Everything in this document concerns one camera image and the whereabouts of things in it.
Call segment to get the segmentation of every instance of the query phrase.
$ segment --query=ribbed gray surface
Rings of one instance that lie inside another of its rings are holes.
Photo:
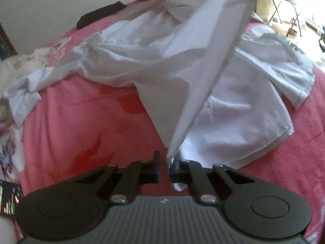
[[[25,238],[22,244],[52,243]],[[146,197],[124,207],[113,207],[88,234],[65,244],[262,244],[230,227],[219,211],[196,204],[192,197]],[[301,238],[283,244],[306,244]]]

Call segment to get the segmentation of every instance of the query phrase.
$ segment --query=wall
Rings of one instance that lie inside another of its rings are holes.
[[[0,23],[19,54],[32,53],[75,27],[82,15],[117,1],[0,0]]]

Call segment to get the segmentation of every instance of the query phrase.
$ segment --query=pink blanket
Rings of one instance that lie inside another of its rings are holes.
[[[107,17],[84,29],[66,34],[72,40],[50,60],[57,62],[72,46],[91,33],[106,28]],[[258,23],[251,23],[247,30]],[[325,208],[325,74],[315,70],[316,81],[303,106],[295,110],[285,101],[295,133],[278,148],[241,170],[292,190],[309,201],[312,222],[305,237],[317,243]],[[22,141],[26,168],[20,173],[25,194],[74,177],[111,162],[126,167],[149,160],[155,150],[166,149],[151,123],[136,88],[113,88],[69,76],[43,90],[42,100],[24,123]],[[159,185],[146,185],[145,195],[181,195],[162,171]]]

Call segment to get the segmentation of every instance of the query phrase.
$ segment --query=tiled floor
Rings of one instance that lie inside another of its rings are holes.
[[[286,36],[290,27],[291,25],[289,24],[278,23],[272,26],[272,29]],[[288,38],[300,47],[312,61],[316,62],[318,65],[324,66],[325,68],[325,61],[322,61],[323,53],[318,43],[320,35],[309,27],[307,27],[306,30],[301,29],[302,37],[300,37],[298,27],[294,27],[294,30],[297,31],[297,36],[289,35]]]

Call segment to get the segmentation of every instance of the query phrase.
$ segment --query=white fabric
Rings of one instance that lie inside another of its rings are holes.
[[[55,67],[11,84],[5,97],[14,119],[22,125],[40,100],[37,91],[70,74],[114,87],[135,85],[169,148],[169,162],[188,133],[181,147],[183,158],[205,167],[241,167],[293,132],[278,91],[299,104],[310,90],[305,84],[313,80],[312,72],[305,72],[310,74],[306,80],[299,76],[301,56],[294,57],[289,48],[285,52],[290,57],[265,56],[266,50],[282,52],[287,47],[277,37],[245,36],[231,57],[253,4],[254,0],[151,0],[121,13],[113,25],[73,48]],[[282,71],[277,73],[287,67],[293,70],[288,78],[296,75],[289,83]],[[304,69],[311,71],[307,65]],[[299,90],[306,94],[295,98]]]

